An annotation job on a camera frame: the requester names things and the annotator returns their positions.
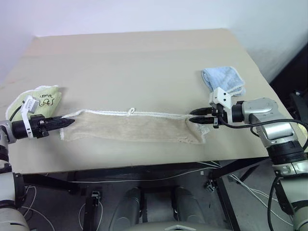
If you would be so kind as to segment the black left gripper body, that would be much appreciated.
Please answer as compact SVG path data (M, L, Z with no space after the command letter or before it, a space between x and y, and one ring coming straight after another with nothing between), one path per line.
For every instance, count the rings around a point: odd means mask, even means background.
M44 138L49 136L48 123L50 120L43 115L32 115L30 126L34 138Z

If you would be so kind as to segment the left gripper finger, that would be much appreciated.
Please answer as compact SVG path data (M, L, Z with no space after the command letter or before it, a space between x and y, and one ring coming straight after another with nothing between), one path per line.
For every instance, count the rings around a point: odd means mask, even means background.
M49 119L49 124L72 124L74 122L74 119L62 116L56 116Z
M49 131L51 130L58 130L61 128L65 128L67 126L71 125L71 123L55 123L55 124L49 124Z

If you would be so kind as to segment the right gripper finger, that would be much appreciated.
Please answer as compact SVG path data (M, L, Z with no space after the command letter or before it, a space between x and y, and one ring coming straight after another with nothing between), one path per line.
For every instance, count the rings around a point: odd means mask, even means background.
M206 108L199 108L199 109L195 109L193 111L190 112L191 115L194 116L205 116L205 115L211 115L213 111L212 107L206 107Z
M189 119L190 122L195 124L214 124L214 117L196 116Z

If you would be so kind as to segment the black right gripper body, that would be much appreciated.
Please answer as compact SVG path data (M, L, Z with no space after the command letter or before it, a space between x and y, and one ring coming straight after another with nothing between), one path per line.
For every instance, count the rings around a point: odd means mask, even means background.
M212 116L214 117L213 128L219 128L221 125L228 123L227 113L224 110L223 105L217 104L212 108Z

